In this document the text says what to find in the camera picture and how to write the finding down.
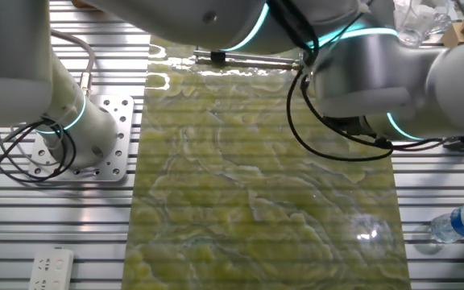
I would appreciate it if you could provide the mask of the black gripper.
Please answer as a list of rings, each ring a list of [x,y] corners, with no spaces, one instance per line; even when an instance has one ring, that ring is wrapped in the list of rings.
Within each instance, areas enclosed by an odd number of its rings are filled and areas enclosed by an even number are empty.
[[[325,117],[328,124],[346,132],[349,135],[363,135],[376,137],[377,134],[368,125],[364,116],[348,118]]]

